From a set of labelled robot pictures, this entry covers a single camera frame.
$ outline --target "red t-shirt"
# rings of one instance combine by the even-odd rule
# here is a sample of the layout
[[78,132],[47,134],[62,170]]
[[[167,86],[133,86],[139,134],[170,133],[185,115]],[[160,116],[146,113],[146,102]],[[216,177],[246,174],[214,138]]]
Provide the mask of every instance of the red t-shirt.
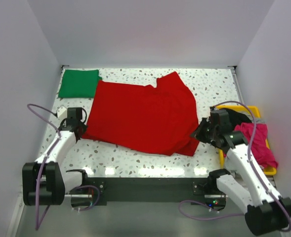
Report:
[[157,87],[99,81],[83,138],[133,150],[193,156],[198,141],[196,101],[174,72]]

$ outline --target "speckled tabletop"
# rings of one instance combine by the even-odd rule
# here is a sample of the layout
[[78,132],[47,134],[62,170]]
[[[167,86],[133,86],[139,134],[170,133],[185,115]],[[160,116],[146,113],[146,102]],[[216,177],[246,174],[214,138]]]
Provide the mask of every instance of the speckled tabletop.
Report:
[[[178,72],[183,82],[195,96],[199,121],[208,116],[209,106],[239,100],[229,69],[99,69],[104,81],[156,86],[156,78],[173,71]],[[93,99],[56,99],[53,111],[58,107],[84,107],[90,113]],[[54,124],[60,121],[50,117]],[[55,131],[46,128],[40,154],[52,142]],[[210,171],[220,168],[218,150],[200,143],[193,157],[173,154],[153,155],[92,140],[79,140],[68,152],[61,172],[68,169],[85,169],[94,177],[207,177]]]

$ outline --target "black cloth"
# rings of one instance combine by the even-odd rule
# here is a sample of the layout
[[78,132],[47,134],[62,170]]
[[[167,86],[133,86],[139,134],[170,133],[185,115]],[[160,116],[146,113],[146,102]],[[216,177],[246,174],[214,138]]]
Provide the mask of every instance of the black cloth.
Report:
[[236,127],[236,125],[241,125],[242,122],[247,122],[247,123],[252,122],[249,119],[249,117],[246,116],[245,114],[242,114],[242,113],[239,113],[227,108],[224,108],[222,110],[225,110],[226,112],[228,112],[233,129]]

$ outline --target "cable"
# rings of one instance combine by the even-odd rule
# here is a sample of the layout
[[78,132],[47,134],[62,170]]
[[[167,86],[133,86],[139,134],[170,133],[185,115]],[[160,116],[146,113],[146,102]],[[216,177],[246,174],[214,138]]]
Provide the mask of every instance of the cable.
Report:
[[224,216],[216,216],[216,217],[211,217],[211,218],[199,218],[199,217],[196,217],[196,216],[191,216],[187,213],[185,213],[182,209],[181,209],[181,206],[184,204],[184,203],[195,203],[195,204],[198,204],[198,205],[201,205],[201,206],[204,206],[206,208],[208,208],[209,210],[211,211],[217,211],[217,210],[214,210],[214,209],[211,209],[209,206],[203,204],[202,202],[199,202],[199,201],[194,201],[194,200],[184,200],[184,201],[181,201],[178,205],[178,210],[181,214],[183,214],[184,216],[190,218],[190,219],[194,219],[194,220],[197,220],[197,221],[213,221],[213,220],[218,220],[218,219],[223,219],[223,218],[227,218],[227,217],[233,217],[233,216],[244,216],[244,214],[242,213],[237,213],[237,214],[228,214],[228,215],[224,215]]
[[48,124],[50,124],[50,125],[55,129],[55,131],[57,132],[57,134],[58,134],[58,136],[59,136],[59,138],[57,138],[57,139],[54,141],[54,143],[52,144],[52,146],[47,150],[47,153],[46,153],[45,156],[44,156],[44,159],[43,159],[43,161],[42,161],[42,164],[41,164],[40,169],[39,169],[39,172],[38,172],[37,184],[36,184],[36,231],[37,231],[37,230],[39,229],[39,227],[40,227],[40,225],[41,225],[41,223],[42,223],[42,221],[43,221],[43,219],[44,219],[44,217],[45,217],[45,215],[46,215],[48,209],[50,208],[49,205],[46,207],[46,209],[45,209],[44,213],[42,214],[42,217],[41,217],[41,219],[40,219],[40,221],[39,221],[39,208],[40,208],[40,204],[39,204],[39,199],[40,199],[40,180],[41,180],[41,176],[42,176],[42,172],[43,172],[44,164],[45,164],[47,158],[49,157],[51,151],[54,149],[54,147],[55,147],[55,146],[57,145],[57,143],[59,142],[59,140],[60,140],[60,138],[61,138],[61,132],[58,130],[58,128],[57,128],[53,123],[51,123],[49,120],[47,120],[46,118],[44,118],[43,116],[41,116],[40,114],[38,114],[37,112],[35,112],[35,111],[31,108],[31,106],[38,107],[38,108],[43,109],[43,110],[45,110],[45,111],[47,111],[47,112],[53,114],[54,116],[56,116],[55,113],[52,112],[51,110],[48,110],[48,109],[46,109],[46,108],[40,106],[40,105],[35,105],[35,104],[28,104],[28,105],[27,105],[28,109],[29,109],[32,113],[34,113],[36,116],[38,116],[39,118],[41,118],[44,122],[47,122]]
[[247,105],[241,103],[241,102],[238,102],[238,101],[225,101],[225,102],[222,102],[222,103],[219,103],[217,105],[214,105],[215,107],[219,106],[219,105],[223,105],[223,104],[227,104],[227,103],[237,103],[239,105],[242,105],[243,107],[245,107],[248,112],[250,113],[250,115],[252,116],[253,118],[253,123],[254,123],[254,128],[253,128],[253,132],[252,132],[252,135],[250,137],[250,141],[249,141],[249,147],[248,147],[248,158],[249,158],[249,163],[255,173],[255,175],[257,176],[257,178],[259,179],[260,183],[262,184],[262,186],[264,187],[265,191],[273,198],[273,200],[277,203],[277,205],[279,206],[279,208],[283,211],[285,217],[287,218],[287,221],[289,223],[289,226],[288,226],[288,229],[281,229],[280,231],[281,232],[289,232],[291,231],[291,218],[288,214],[288,212],[286,211],[286,209],[283,207],[283,205],[280,203],[280,201],[278,200],[278,198],[276,198],[272,192],[270,191],[270,189],[268,188],[268,186],[265,184],[264,180],[262,180],[262,178],[260,177],[260,174],[257,172],[254,164],[253,164],[253,161],[251,160],[251,156],[250,156],[250,153],[251,153],[251,146],[252,146],[252,143],[253,143],[253,140],[254,140],[254,136],[255,136],[255,133],[256,133],[256,119],[255,119],[255,116],[254,114],[252,113],[252,111],[247,107]]
[[84,109],[84,108],[82,108],[82,110],[84,111],[84,113],[85,113],[85,120],[84,120],[84,122],[83,123],[85,123],[86,122],[86,120],[87,120],[87,112],[86,112],[86,110]]
[[78,209],[79,211],[88,211],[88,210],[92,209],[98,203],[98,201],[100,199],[100,191],[99,191],[99,189],[97,187],[95,187],[93,185],[78,186],[78,187],[76,187],[74,189],[76,190],[76,189],[86,189],[86,188],[91,188],[91,189],[97,190],[97,193],[98,193],[97,199],[92,205],[90,205],[88,207],[85,207],[84,209]]

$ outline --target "pink cloth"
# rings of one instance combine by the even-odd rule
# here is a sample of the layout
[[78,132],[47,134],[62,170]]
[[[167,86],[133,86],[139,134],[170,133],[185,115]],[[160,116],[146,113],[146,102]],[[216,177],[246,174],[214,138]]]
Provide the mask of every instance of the pink cloth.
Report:
[[[249,142],[253,129],[254,129],[253,123],[243,122],[241,125],[237,125],[234,130],[241,131]],[[256,124],[256,133],[251,150],[259,165],[262,165],[264,168],[266,168],[267,166],[277,168],[278,162],[275,161],[275,157],[272,151],[268,149],[266,146],[265,141],[267,138],[267,133],[268,133],[267,125]]]

